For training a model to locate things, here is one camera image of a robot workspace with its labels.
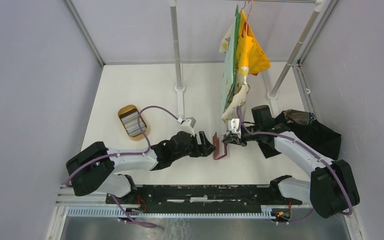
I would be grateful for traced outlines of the red card holder wallet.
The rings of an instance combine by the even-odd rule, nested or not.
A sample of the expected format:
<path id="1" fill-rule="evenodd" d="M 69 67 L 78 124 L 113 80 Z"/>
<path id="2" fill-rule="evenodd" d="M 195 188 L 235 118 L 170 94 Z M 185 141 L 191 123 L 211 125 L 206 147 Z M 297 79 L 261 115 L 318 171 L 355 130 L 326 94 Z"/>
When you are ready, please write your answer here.
<path id="1" fill-rule="evenodd" d="M 223 143 L 223 139 L 226 137 L 226 134 L 218 135 L 216 132 L 212 137 L 212 144 L 215 146 L 215 150 L 212 153 L 214 160 L 220 160 L 225 158 L 228 155 L 228 146 Z"/>

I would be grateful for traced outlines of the yellow oval card tray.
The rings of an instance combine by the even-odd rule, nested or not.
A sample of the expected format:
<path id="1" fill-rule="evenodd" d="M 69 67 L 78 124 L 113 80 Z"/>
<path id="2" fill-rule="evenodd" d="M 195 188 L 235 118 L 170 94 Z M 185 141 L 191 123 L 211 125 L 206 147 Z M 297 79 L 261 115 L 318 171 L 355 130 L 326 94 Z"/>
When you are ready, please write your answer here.
<path id="1" fill-rule="evenodd" d="M 124 127 L 128 137 L 133 141 L 139 141 L 144 138 L 143 133 L 148 132 L 148 124 L 139 117 L 140 110 L 133 104 L 126 105 L 118 110 L 117 116 Z"/>

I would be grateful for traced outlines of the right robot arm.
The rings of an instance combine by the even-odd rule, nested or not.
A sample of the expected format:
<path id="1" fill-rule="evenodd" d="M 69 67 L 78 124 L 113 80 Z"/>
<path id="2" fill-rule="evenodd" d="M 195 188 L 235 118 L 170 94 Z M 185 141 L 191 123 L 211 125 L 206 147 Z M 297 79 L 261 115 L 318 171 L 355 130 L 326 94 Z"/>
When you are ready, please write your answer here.
<path id="1" fill-rule="evenodd" d="M 350 164 L 339 159 L 341 135 L 318 122 L 310 112 L 286 110 L 273 117 L 267 105 L 253 107 L 253 120 L 244 121 L 240 107 L 226 122 L 224 144 L 247 146 L 256 142 L 266 158 L 285 155 L 309 177 L 299 180 L 283 175 L 270 182 L 269 199 L 311 204 L 322 218 L 350 216 L 360 195 Z"/>

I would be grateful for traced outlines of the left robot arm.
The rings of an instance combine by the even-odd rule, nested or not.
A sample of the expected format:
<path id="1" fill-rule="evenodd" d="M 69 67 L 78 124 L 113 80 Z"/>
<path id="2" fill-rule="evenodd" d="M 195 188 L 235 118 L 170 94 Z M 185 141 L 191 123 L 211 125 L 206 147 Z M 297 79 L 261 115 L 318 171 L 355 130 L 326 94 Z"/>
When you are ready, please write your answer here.
<path id="1" fill-rule="evenodd" d="M 195 135 L 179 131 L 170 139 L 151 145 L 149 151 L 119 150 L 97 141 L 66 162 L 65 185 L 78 197 L 102 192 L 131 204 L 137 198 L 137 190 L 132 177 L 122 175 L 123 171 L 162 170 L 184 157 L 207 157 L 216 149 L 203 131 Z"/>

